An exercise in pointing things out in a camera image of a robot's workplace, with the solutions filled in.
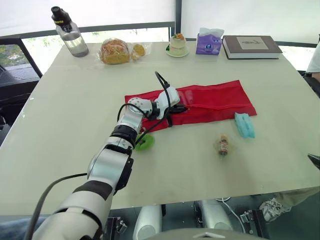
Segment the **table surface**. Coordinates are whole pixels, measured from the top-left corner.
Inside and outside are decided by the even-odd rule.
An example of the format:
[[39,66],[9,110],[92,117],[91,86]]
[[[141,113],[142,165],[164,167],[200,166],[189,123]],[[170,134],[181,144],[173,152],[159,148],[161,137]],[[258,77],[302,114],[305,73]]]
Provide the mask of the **table surface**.
[[[112,132],[125,95],[160,90],[154,71],[176,88],[240,80],[257,116],[256,138],[242,138],[234,120],[174,126],[152,133],[155,145],[134,152],[129,182],[112,208],[243,196],[320,185],[307,158],[320,151],[320,100],[293,66],[279,59],[228,60],[190,53],[174,58],[168,43],[152,44],[137,62],[104,65],[73,57],[64,46],[41,78],[0,148],[0,215],[28,215],[57,178],[85,173]],[[227,134],[229,154],[215,150]],[[55,186],[43,206],[51,213],[85,177]]]

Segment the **black bottle cap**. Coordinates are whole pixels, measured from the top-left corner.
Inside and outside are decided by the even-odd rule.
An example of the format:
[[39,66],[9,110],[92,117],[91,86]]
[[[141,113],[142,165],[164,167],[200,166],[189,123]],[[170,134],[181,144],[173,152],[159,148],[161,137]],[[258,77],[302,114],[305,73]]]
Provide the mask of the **black bottle cap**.
[[69,14],[62,8],[58,6],[53,6],[51,8],[51,12],[53,13],[51,18],[53,19],[56,25],[63,26],[70,24],[71,18],[69,17]]

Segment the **book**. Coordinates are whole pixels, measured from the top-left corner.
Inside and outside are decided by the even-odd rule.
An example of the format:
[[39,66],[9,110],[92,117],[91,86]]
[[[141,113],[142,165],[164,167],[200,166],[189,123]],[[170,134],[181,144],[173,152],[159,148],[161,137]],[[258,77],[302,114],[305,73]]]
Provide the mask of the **book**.
[[225,35],[222,44],[228,59],[278,59],[282,53],[271,36]]

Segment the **red zipper bag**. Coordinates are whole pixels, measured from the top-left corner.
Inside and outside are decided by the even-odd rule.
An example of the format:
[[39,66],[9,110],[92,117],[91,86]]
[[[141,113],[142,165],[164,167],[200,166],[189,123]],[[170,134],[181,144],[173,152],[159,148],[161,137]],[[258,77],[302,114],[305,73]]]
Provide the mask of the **red zipper bag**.
[[[177,114],[170,114],[172,125],[208,123],[234,119],[235,113],[257,115],[254,106],[241,86],[239,80],[217,85],[191,85],[176,89],[180,96],[180,104],[188,109]],[[127,103],[131,98],[139,97],[154,101],[163,90],[150,91],[136,95],[124,96]],[[150,128],[159,120],[144,119],[143,128]],[[167,120],[153,128],[150,132],[169,127]]]

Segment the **small cake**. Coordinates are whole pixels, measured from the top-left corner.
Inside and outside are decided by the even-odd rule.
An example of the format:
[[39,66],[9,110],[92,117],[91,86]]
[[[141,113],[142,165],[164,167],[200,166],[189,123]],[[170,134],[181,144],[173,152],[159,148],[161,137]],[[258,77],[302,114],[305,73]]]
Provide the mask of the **small cake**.
[[169,44],[169,52],[175,56],[181,56],[186,54],[186,39],[181,33],[177,33],[176,35],[170,38]]
[[145,48],[141,44],[136,44],[133,46],[133,50],[131,53],[131,57],[133,60],[137,60],[138,58],[144,56],[146,54]]

